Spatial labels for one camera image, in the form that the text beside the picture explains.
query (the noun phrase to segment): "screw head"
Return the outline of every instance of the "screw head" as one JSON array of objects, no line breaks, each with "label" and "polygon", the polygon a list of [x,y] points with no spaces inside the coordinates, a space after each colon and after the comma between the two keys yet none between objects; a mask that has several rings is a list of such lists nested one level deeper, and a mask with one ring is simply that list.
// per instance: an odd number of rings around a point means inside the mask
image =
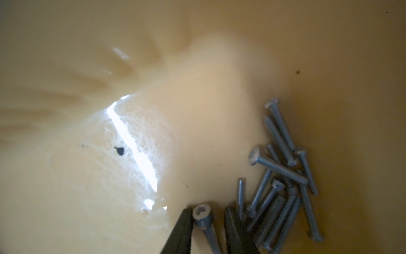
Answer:
[{"label": "screw head", "polygon": [[254,146],[248,155],[248,164],[255,165],[258,162],[259,157],[261,156],[261,149],[259,146]]},{"label": "screw head", "polygon": [[271,109],[272,106],[277,105],[278,103],[279,103],[279,98],[278,97],[273,97],[267,103],[265,103],[264,107],[266,109]]},{"label": "screw head", "polygon": [[247,205],[245,207],[245,214],[247,214],[248,218],[254,219],[257,215],[257,211],[250,205]]},{"label": "screw head", "polygon": [[213,221],[213,213],[210,205],[208,203],[202,203],[196,206],[193,209],[193,218],[194,218],[194,223],[196,226],[199,228],[206,228],[210,226]]},{"label": "screw head", "polygon": [[294,159],[294,160],[288,161],[288,162],[286,163],[286,165],[287,165],[288,167],[294,167],[294,166],[298,165],[298,163],[299,163],[299,161],[298,161],[297,159]]},{"label": "screw head", "polygon": [[306,155],[307,154],[307,151],[306,151],[306,149],[304,149],[303,147],[301,147],[301,146],[298,146],[298,147],[296,147],[296,149],[295,149],[295,154],[297,155],[297,156],[304,156],[304,155]]},{"label": "screw head", "polygon": [[324,241],[324,236],[322,233],[312,233],[310,230],[307,232],[307,236],[312,239],[313,241],[316,242],[322,242]]},{"label": "screw head", "polygon": [[281,191],[285,188],[285,185],[278,180],[274,179],[272,181],[272,187],[276,188],[277,191]]},{"label": "screw head", "polygon": [[268,244],[262,244],[262,247],[264,247],[269,253],[271,253],[273,251],[272,246],[268,245]]}]

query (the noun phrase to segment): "hole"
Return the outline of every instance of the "hole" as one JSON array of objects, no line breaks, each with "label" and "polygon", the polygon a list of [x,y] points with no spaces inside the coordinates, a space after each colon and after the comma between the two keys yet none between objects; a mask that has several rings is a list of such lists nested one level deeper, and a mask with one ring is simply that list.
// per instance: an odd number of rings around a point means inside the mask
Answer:
[{"label": "hole", "polygon": [[204,206],[201,206],[196,210],[196,214],[200,215],[201,213],[203,213],[205,211],[206,211],[206,208]]},{"label": "hole", "polygon": [[117,150],[117,153],[122,156],[124,154],[124,147],[114,147]]}]

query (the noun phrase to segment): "beige plastic surface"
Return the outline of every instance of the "beige plastic surface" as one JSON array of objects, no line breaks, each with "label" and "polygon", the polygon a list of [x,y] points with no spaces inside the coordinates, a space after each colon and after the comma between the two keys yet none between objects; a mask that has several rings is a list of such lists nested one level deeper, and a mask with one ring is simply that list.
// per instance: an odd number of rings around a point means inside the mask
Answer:
[{"label": "beige plastic surface", "polygon": [[219,229],[278,96],[326,235],[300,211],[282,252],[403,253],[405,3],[2,1],[1,252],[159,253],[203,201]]}]

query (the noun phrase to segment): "countersunk screw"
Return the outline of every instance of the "countersunk screw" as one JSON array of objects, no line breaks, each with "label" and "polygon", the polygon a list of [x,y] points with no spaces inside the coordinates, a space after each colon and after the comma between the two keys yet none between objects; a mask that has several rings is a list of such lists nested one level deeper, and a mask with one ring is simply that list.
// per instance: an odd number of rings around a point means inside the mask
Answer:
[{"label": "countersunk screw", "polygon": [[259,146],[254,146],[248,156],[248,163],[252,166],[256,163],[262,164],[269,169],[273,169],[282,176],[288,177],[290,180],[293,180],[299,184],[306,185],[308,183],[307,178],[299,175],[295,171],[283,166],[276,161],[273,161],[271,158],[265,156],[261,152]]},{"label": "countersunk screw", "polygon": [[244,215],[244,193],[245,193],[245,178],[238,178],[237,187],[237,212],[238,217],[242,221]]},{"label": "countersunk screw", "polygon": [[285,222],[286,216],[288,216],[289,211],[291,210],[293,204],[295,203],[295,200],[297,198],[297,195],[291,195],[287,199],[287,202],[285,206],[283,207],[281,214],[279,215],[278,219],[275,221],[275,224],[272,226],[271,230],[269,231],[269,234],[266,236],[265,241],[263,242],[263,246],[266,249],[271,248],[271,244],[273,240],[275,239],[276,235],[278,234],[279,229],[282,227],[283,223]]},{"label": "countersunk screw", "polygon": [[319,227],[313,213],[313,206],[311,205],[310,196],[307,191],[307,186],[300,185],[299,188],[300,195],[302,196],[303,200],[303,207],[307,218],[307,224],[309,225],[309,231],[307,232],[307,235],[316,242],[322,242],[324,241],[324,236],[323,233],[319,231]]},{"label": "countersunk screw", "polygon": [[293,222],[295,221],[295,218],[298,215],[300,205],[301,205],[301,200],[300,200],[300,198],[297,198],[295,203],[292,206],[292,210],[290,211],[288,217],[286,218],[286,222],[282,227],[282,230],[278,236],[278,239],[276,239],[274,247],[264,246],[269,251],[269,253],[278,254],[281,251],[282,246],[285,243],[285,240],[287,238],[287,235],[289,234],[290,228],[292,227]]},{"label": "countersunk screw", "polygon": [[275,121],[282,132],[283,137],[289,149],[291,151],[295,150],[295,144],[293,143],[292,137],[290,136],[289,130],[286,126],[285,120],[283,119],[282,113],[278,107],[279,99],[277,97],[273,97],[267,103],[265,103],[265,108],[272,111]]},{"label": "countersunk screw", "polygon": [[257,214],[255,216],[255,218],[253,218],[250,223],[247,226],[247,232],[251,232],[252,229],[254,228],[254,226],[256,225],[256,223],[258,222],[258,220],[261,218],[261,215],[263,214],[263,212],[266,210],[266,208],[269,206],[269,204],[271,203],[272,199],[274,198],[274,196],[281,190],[283,190],[285,188],[285,185],[281,182],[279,182],[278,180],[274,179],[272,181],[272,189],[269,191],[268,195],[265,197],[265,199],[263,200],[263,203],[261,204],[261,206],[259,207]]},{"label": "countersunk screw", "polygon": [[255,190],[251,203],[248,204],[247,207],[245,208],[245,213],[251,219],[255,218],[255,216],[257,214],[257,206],[258,206],[259,199],[261,198],[262,193],[265,190],[265,187],[266,187],[269,179],[271,178],[271,175],[272,175],[272,170],[266,168],[263,172],[263,175],[257,186],[257,189]]},{"label": "countersunk screw", "polygon": [[310,187],[311,192],[313,193],[314,196],[318,196],[319,191],[317,190],[313,174],[311,173],[310,166],[309,166],[309,163],[306,158],[306,154],[307,154],[306,150],[299,146],[296,148],[295,153],[299,157],[300,163],[302,164],[302,167],[304,169],[304,173],[305,173],[305,176],[307,177],[307,180],[309,180],[309,187]]},{"label": "countersunk screw", "polygon": [[279,133],[278,128],[274,124],[274,122],[271,120],[271,118],[266,115],[263,117],[263,122],[265,124],[266,129],[268,130],[269,134],[271,134],[276,143],[278,144],[279,148],[281,149],[281,152],[283,156],[286,159],[286,165],[288,167],[293,167],[298,164],[297,160],[292,155],[292,152],[289,150],[289,147],[286,145],[285,141],[283,140],[283,137]]},{"label": "countersunk screw", "polygon": [[216,232],[213,227],[213,213],[210,205],[207,203],[202,203],[193,209],[194,223],[198,228],[203,230],[203,233],[209,242],[209,245],[214,254],[223,254],[223,250],[218,243]]},{"label": "countersunk screw", "polygon": [[286,203],[286,199],[281,195],[278,195],[272,202],[271,207],[265,215],[265,218],[261,222],[260,228],[257,230],[254,236],[254,243],[257,247],[261,246],[263,240],[265,239],[267,233],[274,224],[276,218],[278,217],[280,211]]}]

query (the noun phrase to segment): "pliers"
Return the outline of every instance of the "pliers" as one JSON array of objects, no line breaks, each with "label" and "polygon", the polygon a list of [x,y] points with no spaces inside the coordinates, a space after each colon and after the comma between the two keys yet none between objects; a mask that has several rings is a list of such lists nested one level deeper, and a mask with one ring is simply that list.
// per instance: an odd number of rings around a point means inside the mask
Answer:
[{"label": "pliers", "polygon": [[[192,209],[182,211],[161,254],[190,254],[193,229]],[[259,254],[245,225],[234,207],[227,206],[224,212],[224,228],[228,254]]]}]

